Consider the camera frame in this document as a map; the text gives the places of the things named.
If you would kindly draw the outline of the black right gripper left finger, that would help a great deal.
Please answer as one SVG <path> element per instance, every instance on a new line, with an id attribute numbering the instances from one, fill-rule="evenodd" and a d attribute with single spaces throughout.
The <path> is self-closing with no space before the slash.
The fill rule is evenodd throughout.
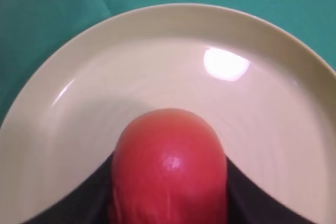
<path id="1" fill-rule="evenodd" d="M 26 223 L 109 223 L 112 159 L 110 155 L 68 196 Z"/>

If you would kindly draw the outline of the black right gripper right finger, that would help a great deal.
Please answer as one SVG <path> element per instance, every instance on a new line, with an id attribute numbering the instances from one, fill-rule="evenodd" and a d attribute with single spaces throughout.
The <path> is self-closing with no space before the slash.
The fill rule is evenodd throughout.
<path id="1" fill-rule="evenodd" d="M 309 220 L 269 196 L 227 159 L 228 223 L 300 224 Z"/>

